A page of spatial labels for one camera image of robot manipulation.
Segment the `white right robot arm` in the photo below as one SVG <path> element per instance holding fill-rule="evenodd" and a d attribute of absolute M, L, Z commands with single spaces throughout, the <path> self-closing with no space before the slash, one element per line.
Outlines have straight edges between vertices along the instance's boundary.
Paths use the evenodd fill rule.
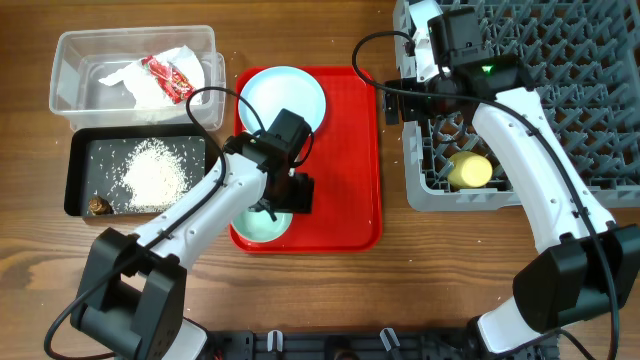
<path fill-rule="evenodd" d="M 471 357 L 520 352 L 609 314 L 618 327 L 639 272 L 639 229 L 611 208 L 639 194 L 639 87 L 618 2 L 400 1 L 399 78 L 409 204 L 419 211 L 521 205 L 536 258 L 511 297 L 474 319 Z"/>

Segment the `brown food scrap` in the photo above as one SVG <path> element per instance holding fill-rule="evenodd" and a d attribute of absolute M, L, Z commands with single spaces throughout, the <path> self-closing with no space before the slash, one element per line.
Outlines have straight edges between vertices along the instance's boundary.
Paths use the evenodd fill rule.
<path fill-rule="evenodd" d="M 94 216 L 109 215 L 113 213 L 113 208 L 109 202 L 100 196 L 93 196 L 89 200 L 88 210 Z"/>

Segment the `white paper napkin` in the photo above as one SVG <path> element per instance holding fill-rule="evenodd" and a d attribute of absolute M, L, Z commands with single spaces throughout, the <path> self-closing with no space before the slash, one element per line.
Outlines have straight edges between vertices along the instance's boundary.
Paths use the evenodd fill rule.
<path fill-rule="evenodd" d="M 204 70 L 195 53 L 189 47 L 175 47 L 152 56 L 161 62 L 174 65 L 188 78 L 196 90 L 204 87 Z M 186 101 L 173 104 L 161 90 L 153 76 L 143 68 L 141 65 L 142 59 L 133 61 L 124 68 L 100 78 L 99 82 L 106 86 L 115 86 L 122 83 L 126 90 L 133 95 L 135 109 L 169 107 Z"/>

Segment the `red candy wrapper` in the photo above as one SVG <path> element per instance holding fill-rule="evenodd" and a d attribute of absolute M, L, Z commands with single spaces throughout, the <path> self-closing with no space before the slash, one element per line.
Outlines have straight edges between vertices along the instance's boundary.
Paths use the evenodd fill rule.
<path fill-rule="evenodd" d="M 173 104 L 187 100 L 196 90 L 188 78 L 170 63 L 161 62 L 150 55 L 141 60 L 141 65 Z"/>

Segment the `mint green bowl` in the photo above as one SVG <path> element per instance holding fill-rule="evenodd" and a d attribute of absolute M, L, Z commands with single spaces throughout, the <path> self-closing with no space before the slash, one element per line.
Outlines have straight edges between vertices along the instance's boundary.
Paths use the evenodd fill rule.
<path fill-rule="evenodd" d="M 272 219 L 266 211 L 246 210 L 231 223 L 233 229 L 244 239 L 253 243 L 267 243 L 280 238 L 290 227 L 293 215 L 276 212 Z"/>

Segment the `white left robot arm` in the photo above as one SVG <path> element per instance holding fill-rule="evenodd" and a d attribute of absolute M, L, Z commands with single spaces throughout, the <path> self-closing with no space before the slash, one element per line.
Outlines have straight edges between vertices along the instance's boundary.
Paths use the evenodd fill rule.
<path fill-rule="evenodd" d="M 209 332 L 183 315 L 186 278 L 209 244 L 246 211 L 310 213 L 314 183 L 293 173 L 314 134 L 283 109 L 266 130 L 243 132 L 214 149 L 219 157 L 194 188 L 132 234 L 113 228 L 90 249 L 75 300 L 54 320 L 44 351 L 63 321 L 107 347 L 110 359 L 215 359 Z"/>

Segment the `pile of white rice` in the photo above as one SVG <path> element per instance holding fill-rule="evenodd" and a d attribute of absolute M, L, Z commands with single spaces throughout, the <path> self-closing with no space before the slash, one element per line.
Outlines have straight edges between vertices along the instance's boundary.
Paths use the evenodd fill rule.
<path fill-rule="evenodd" d="M 135 212 L 162 212 L 188 191 L 182 158 L 162 140 L 136 145 L 125 162 L 120 184 L 131 195 L 126 208 Z"/>

